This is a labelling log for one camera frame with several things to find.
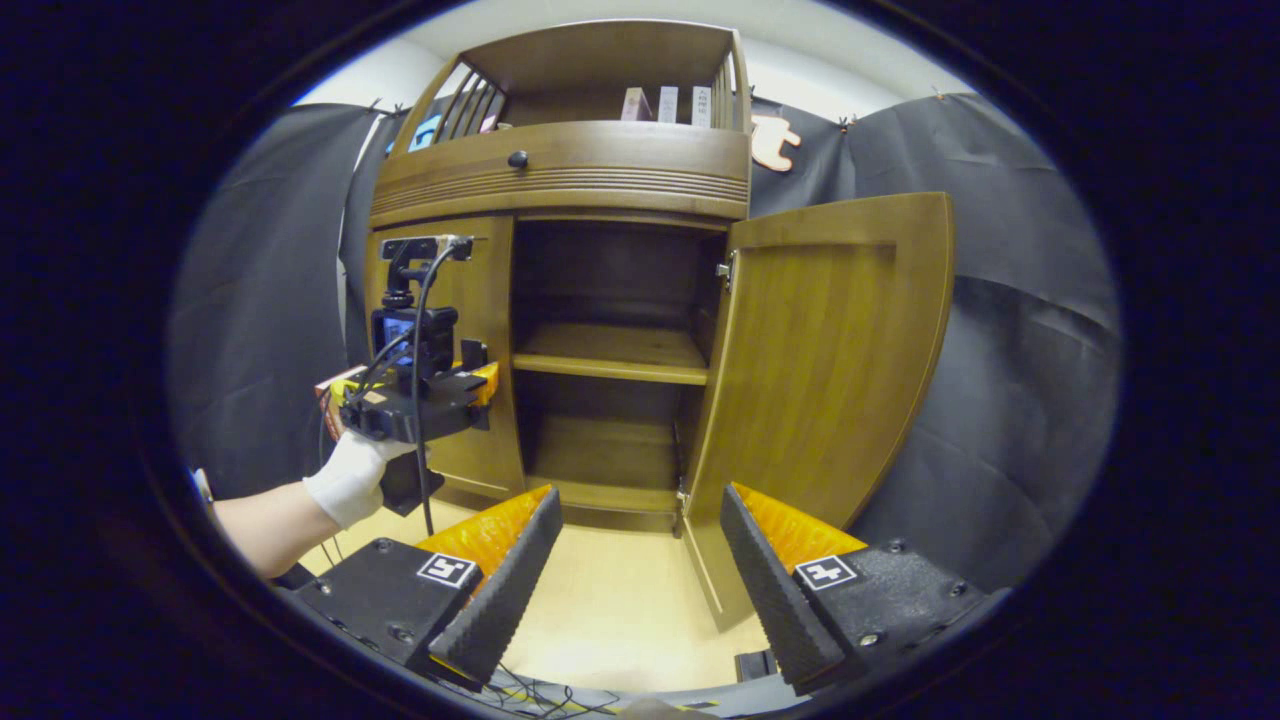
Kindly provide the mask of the black backdrop cloth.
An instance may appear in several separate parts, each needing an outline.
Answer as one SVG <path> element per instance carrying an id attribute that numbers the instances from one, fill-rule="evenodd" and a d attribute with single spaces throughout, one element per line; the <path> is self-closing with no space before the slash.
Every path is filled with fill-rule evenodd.
<path id="1" fill-rule="evenodd" d="M 1019 584 L 1089 495 L 1114 428 L 1123 323 L 1091 214 L 1041 142 L 987 99 L 901 102 L 842 129 L 756 100 L 799 146 L 755 167 L 751 214 L 918 191 L 954 201 L 956 281 L 934 379 L 897 461 L 852 523 L 901 536 L 987 588 Z M 172 424 L 216 498 L 319 466 L 308 387 L 355 365 L 355 223 L 401 118 L 285 110 L 195 223 L 165 337 Z"/>

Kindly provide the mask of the wooden inner shelf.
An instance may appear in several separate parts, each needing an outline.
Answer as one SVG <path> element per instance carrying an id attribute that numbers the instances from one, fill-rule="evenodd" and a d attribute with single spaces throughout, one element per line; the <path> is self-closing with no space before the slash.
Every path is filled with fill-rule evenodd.
<path id="1" fill-rule="evenodd" d="M 516 345 L 522 372 L 704 386 L 708 361 L 686 332 L 590 323 L 543 323 Z"/>

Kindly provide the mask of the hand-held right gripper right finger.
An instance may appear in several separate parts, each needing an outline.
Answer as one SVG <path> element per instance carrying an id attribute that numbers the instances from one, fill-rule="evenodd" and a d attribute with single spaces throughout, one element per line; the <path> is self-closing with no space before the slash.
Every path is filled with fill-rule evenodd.
<path id="1" fill-rule="evenodd" d="M 780 674 L 797 694 L 861 691 L 979 626 L 1009 597 L 905 539 L 860 541 L 732 483 L 719 524 Z"/>

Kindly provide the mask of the wooden double-door shoe cabinet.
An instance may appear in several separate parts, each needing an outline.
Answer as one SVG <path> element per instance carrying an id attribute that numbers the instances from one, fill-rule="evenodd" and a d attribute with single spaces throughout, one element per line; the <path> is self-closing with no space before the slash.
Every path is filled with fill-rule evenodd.
<path id="1" fill-rule="evenodd" d="M 499 366 L 489 428 L 436 439 L 461 491 L 553 486 L 669 520 L 721 628 L 751 612 L 724 487 L 835 527 L 925 398 L 954 290 L 954 205 L 897 193 L 754 217 L 733 29 L 603 20 L 456 54 L 372 190 L 366 300 L 390 243 L 470 234 L 431 291 Z"/>

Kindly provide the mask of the wooden shoe cabinet door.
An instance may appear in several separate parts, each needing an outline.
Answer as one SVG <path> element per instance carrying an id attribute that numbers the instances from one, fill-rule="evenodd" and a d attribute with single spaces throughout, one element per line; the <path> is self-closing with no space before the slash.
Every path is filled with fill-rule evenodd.
<path id="1" fill-rule="evenodd" d="M 726 487 L 845 528 L 897 457 L 948 324 L 954 201 L 895 193 L 735 222 L 724 263 L 684 519 L 721 632 L 753 615 L 721 529 Z"/>
<path id="2" fill-rule="evenodd" d="M 466 234 L 474 237 L 466 261 L 444 263 L 428 295 L 428 306 L 452 306 L 460 311 L 454 340 L 485 343 L 498 365 L 498 382 L 489 402 L 488 429 L 471 428 L 429 442 L 428 468 L 445 478 L 445 489 L 488 498 L 509 498 L 525 492 L 525 471 L 515 411 L 515 378 L 511 366 L 511 277 L 515 222 L 509 217 L 468 217 L 417 223 L 367 236 L 364 272 L 366 309 L 380 306 L 389 261 L 381 255 L 388 240 L 403 237 Z"/>

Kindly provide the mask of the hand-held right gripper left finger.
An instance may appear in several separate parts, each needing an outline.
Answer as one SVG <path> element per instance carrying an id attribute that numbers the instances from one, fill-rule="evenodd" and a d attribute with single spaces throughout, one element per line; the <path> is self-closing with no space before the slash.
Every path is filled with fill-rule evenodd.
<path id="1" fill-rule="evenodd" d="M 407 670 L 481 689 L 500 665 L 563 527 L 552 486 L 419 544 L 378 538 L 293 596 Z"/>

